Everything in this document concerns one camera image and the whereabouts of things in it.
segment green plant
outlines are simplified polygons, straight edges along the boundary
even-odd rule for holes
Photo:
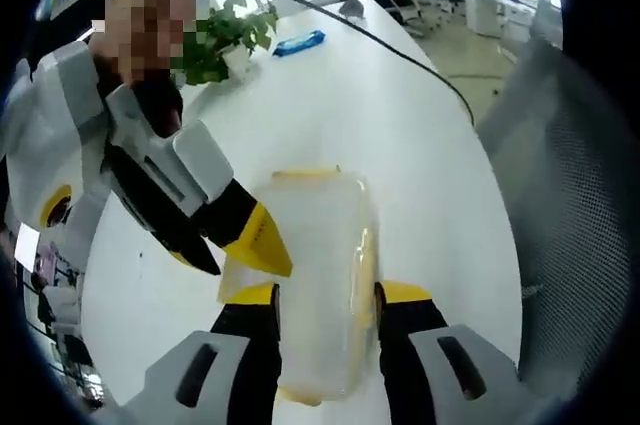
[[[256,47],[268,50],[271,46],[268,33],[276,30],[275,8],[240,18],[236,6],[246,7],[247,0],[226,0],[221,10],[211,9],[207,20],[196,22],[195,32],[184,33],[182,57],[172,68],[184,72],[188,85],[229,78],[223,54],[231,47],[242,44],[252,54]]]

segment white tabletop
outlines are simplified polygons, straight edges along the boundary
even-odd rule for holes
[[[386,12],[364,3],[365,28],[433,67]],[[450,324],[469,325],[517,361],[515,246],[491,165],[457,97],[317,12],[281,20],[278,38],[314,29],[326,33],[324,44],[285,58],[257,54],[242,85],[186,88],[185,120],[205,122],[249,190],[281,169],[340,165],[360,173],[377,216],[382,277],[427,288]],[[222,262],[222,252],[215,256]],[[146,368],[182,338],[210,329],[222,308],[218,284],[181,266],[110,197],[91,249],[82,333],[118,402],[138,393]],[[369,413],[376,401],[386,407],[379,371],[371,374],[354,413],[365,413],[362,400]],[[302,415],[322,422],[332,410],[347,413],[278,406],[274,423]]]

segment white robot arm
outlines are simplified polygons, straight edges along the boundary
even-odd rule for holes
[[[64,222],[78,198],[103,182],[190,265],[219,273],[207,237],[248,266],[288,275],[291,262],[275,224],[233,179],[205,125],[196,121],[160,137],[143,113],[144,94],[121,84],[101,96],[100,80],[83,42],[43,57],[32,77],[25,64],[18,67],[0,158],[6,155],[19,220],[38,230]],[[250,218],[275,230],[260,234],[271,237],[267,247],[255,246],[258,229],[246,226]]]

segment plastic container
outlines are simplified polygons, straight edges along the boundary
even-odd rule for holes
[[[302,37],[292,38],[290,40],[284,40],[276,45],[273,54],[278,57],[286,57],[294,53],[301,52],[307,48],[315,47],[324,42],[325,34],[320,30],[314,30],[308,35]]]
[[[278,225],[293,272],[276,277],[227,257],[218,299],[279,283],[282,395],[309,405],[345,398],[374,330],[375,241],[365,183],[338,170],[278,172],[253,193]]]

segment office chair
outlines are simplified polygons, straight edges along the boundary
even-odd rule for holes
[[[571,396],[611,359],[638,288],[640,144],[605,89],[536,37],[477,131],[518,253],[520,378]]]
[[[418,38],[426,36],[426,30],[433,31],[423,16],[422,8],[417,0],[390,0],[393,8],[386,9],[391,14],[402,18],[404,26],[410,35]]]

